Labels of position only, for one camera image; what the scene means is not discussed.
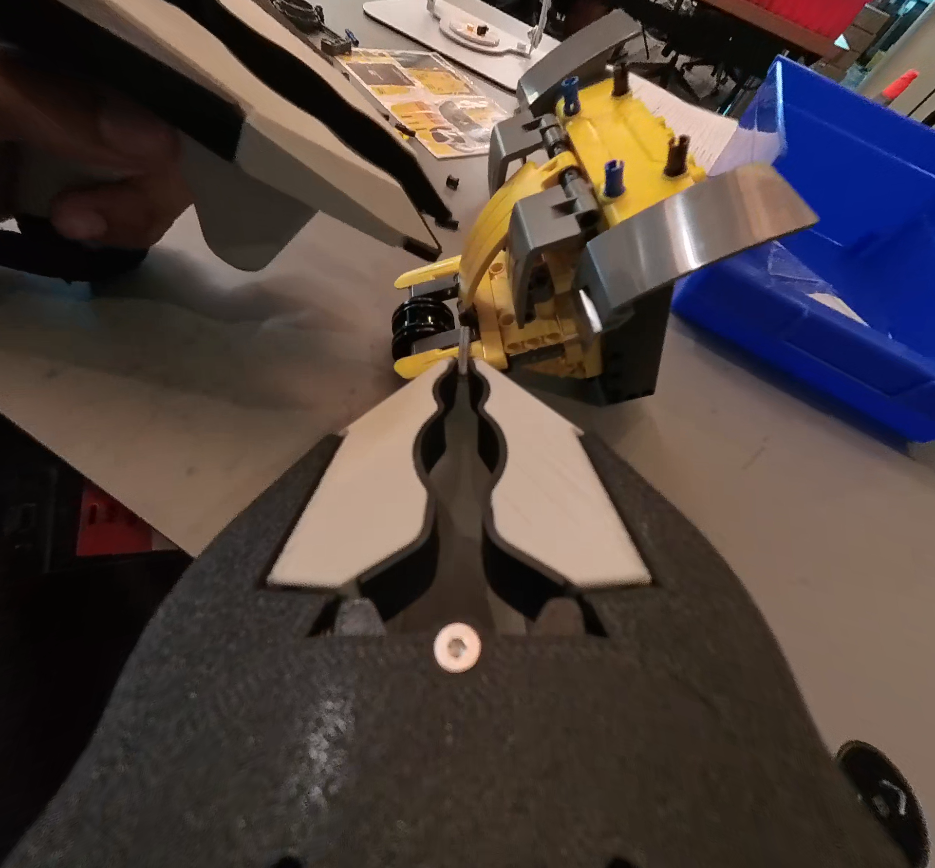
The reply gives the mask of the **yellow toy brick vehicle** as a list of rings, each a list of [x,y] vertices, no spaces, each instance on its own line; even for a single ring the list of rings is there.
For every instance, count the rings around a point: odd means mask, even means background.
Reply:
[[[408,293],[392,316],[399,377],[467,348],[499,371],[581,381],[602,405],[648,397],[675,285],[817,223],[769,160],[708,178],[690,135],[637,95],[622,19],[604,16],[520,79],[462,253],[394,284]]]

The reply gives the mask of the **person's left hand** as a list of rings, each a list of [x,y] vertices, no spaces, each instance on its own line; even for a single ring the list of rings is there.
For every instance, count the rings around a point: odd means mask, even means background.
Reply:
[[[16,213],[29,150],[94,172],[95,183],[74,185],[53,198],[53,228],[70,240],[145,249],[193,201],[174,129],[119,93],[3,45],[2,222]]]

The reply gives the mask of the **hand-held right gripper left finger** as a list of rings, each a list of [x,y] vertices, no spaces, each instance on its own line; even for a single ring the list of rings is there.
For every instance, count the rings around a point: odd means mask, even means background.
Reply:
[[[438,568],[428,476],[457,387],[457,362],[441,360],[341,433],[269,585],[365,598],[384,621],[427,592]]]

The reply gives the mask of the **red box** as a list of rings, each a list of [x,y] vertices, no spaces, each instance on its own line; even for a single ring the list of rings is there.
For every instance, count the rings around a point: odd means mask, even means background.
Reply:
[[[77,558],[125,557],[154,550],[152,528],[90,482],[81,489],[76,530]]]

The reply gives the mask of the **yellow instruction booklet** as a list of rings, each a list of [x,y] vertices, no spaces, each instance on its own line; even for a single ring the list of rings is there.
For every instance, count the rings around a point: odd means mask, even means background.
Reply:
[[[438,160],[487,155],[494,127],[508,117],[469,76],[435,53],[355,47],[337,61],[398,133]]]

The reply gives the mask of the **clear plastic bag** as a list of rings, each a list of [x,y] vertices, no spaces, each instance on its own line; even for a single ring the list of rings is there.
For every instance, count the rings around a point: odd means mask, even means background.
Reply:
[[[768,273],[853,322],[919,346],[929,327],[913,289],[912,262],[892,237],[846,243],[802,231],[766,248]]]

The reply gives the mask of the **white paper sheet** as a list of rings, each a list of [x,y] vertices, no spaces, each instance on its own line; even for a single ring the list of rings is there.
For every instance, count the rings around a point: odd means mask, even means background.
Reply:
[[[777,130],[742,127],[732,118],[684,102],[637,74],[631,75],[630,87],[676,135],[689,137],[690,154],[708,176],[749,163],[774,164],[785,153],[785,141]]]

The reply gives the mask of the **white lamp stand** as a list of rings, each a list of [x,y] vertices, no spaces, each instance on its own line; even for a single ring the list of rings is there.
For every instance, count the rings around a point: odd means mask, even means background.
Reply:
[[[515,92],[558,44],[545,34],[551,4],[543,0],[535,26],[481,0],[373,0],[363,10],[391,31]]]

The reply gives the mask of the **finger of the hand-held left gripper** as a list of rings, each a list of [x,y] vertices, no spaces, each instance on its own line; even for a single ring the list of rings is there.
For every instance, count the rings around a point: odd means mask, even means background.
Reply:
[[[431,218],[406,202],[375,209],[321,174],[337,168],[337,180],[368,180],[367,168],[343,157],[337,141],[316,120],[267,88],[222,40],[204,25],[182,25],[181,11],[157,0],[105,0],[128,11],[131,20],[159,44],[179,39],[177,50],[193,62],[212,88],[224,89],[240,105],[243,125],[236,158],[224,161],[184,134],[183,171],[209,247],[242,270],[259,270],[289,243],[316,213],[324,213],[369,237],[429,261],[440,255]]]
[[[340,74],[320,48],[331,31],[300,33],[268,0],[199,0],[205,25],[276,95],[315,119],[337,141],[345,158],[367,168],[368,180],[337,180],[337,168],[321,174],[360,206],[375,209],[401,201],[440,228],[458,222],[412,149],[391,135],[376,109]]]

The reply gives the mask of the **blue plastic bin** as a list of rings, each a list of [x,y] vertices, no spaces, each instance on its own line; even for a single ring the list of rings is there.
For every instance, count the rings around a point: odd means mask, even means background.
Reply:
[[[817,214],[806,231],[902,244],[928,308],[925,339],[892,340],[773,278],[774,242],[685,278],[674,313],[871,430],[933,452],[933,129],[783,57],[739,124],[781,134],[785,153],[771,165]]]

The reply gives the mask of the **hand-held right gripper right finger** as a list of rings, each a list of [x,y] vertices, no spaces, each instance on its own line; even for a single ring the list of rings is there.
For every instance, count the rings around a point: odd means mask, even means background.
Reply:
[[[584,432],[485,361],[467,365],[467,384],[491,479],[483,563],[497,597],[532,621],[554,600],[648,586]]]

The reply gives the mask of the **black office chair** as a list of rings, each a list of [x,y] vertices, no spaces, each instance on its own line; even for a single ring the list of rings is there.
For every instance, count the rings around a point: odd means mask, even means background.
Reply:
[[[698,57],[678,54],[660,36],[641,31],[638,74],[685,103],[720,114],[729,111],[735,101],[735,81]]]

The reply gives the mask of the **cardboard box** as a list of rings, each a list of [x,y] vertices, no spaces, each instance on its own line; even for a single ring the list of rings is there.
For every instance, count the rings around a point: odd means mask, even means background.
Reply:
[[[832,50],[812,67],[816,72],[840,83],[848,70],[858,62],[892,22],[889,13],[867,5],[834,42]]]

